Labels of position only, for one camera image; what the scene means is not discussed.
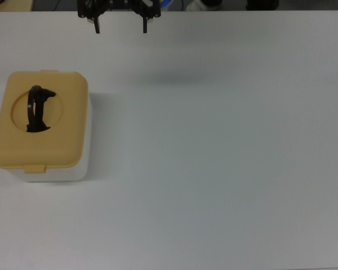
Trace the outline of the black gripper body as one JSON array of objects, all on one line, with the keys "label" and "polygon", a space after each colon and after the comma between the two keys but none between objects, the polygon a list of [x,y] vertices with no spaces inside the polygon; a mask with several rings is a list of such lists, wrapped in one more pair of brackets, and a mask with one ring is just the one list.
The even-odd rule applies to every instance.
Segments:
[{"label": "black gripper body", "polygon": [[129,0],[108,0],[105,4],[107,8],[131,8]]}]

